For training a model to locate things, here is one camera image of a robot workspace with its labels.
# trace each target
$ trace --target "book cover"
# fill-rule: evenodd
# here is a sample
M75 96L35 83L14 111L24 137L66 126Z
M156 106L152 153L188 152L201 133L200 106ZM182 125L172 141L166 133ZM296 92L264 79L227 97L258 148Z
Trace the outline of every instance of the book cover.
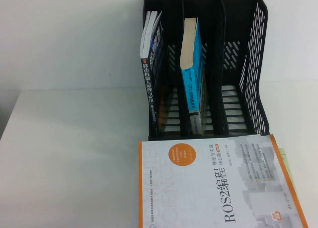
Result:
M274 137L140 142L139 227L307 228Z
M150 20L147 25L145 23L146 26L147 29L144 29L144 31L147 32L150 28L152 33L150 38L147 38L147 33L145 33L144 42L143 40L141 42L141 44L144 44L143 53L141 53L141 63L151 112L152 127L157 136L163 130L164 121L166 120L163 109L166 83L162 80L163 73L161 70L164 58L161 13L153 23Z

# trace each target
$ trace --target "blue book spine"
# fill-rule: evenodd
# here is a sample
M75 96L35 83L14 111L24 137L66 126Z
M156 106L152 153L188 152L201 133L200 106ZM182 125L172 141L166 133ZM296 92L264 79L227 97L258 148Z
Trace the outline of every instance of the blue book spine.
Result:
M200 91L202 78L202 48L199 22L197 20L192 67L182 70L183 83L190 113L198 112L200 108Z

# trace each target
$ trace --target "black book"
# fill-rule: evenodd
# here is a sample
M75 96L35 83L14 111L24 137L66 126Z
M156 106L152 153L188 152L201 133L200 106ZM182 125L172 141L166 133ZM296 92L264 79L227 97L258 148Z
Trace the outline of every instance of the black book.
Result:
M161 13L148 11L140 44L140 58L151 113L152 127L158 136L166 121L164 112L165 83L162 70L164 57Z

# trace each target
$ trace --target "black plastic divider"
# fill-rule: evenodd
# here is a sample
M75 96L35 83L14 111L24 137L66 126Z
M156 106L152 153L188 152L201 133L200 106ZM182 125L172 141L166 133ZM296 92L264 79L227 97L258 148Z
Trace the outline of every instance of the black plastic divider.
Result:
M149 123L149 140L268 134L258 91L267 26L263 0L144 0L143 22L150 10L162 11L163 66L173 88L167 113L174 121L158 137ZM200 24L210 117L203 136L191 135L179 67L185 17L198 17Z

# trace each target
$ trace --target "orange circle sticker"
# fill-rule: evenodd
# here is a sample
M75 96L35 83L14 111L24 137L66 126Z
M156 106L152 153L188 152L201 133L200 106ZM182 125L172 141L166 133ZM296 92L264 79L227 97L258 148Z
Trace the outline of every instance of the orange circle sticker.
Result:
M176 144L169 150L171 162L179 166L188 166L194 162L197 154L194 148L188 144Z

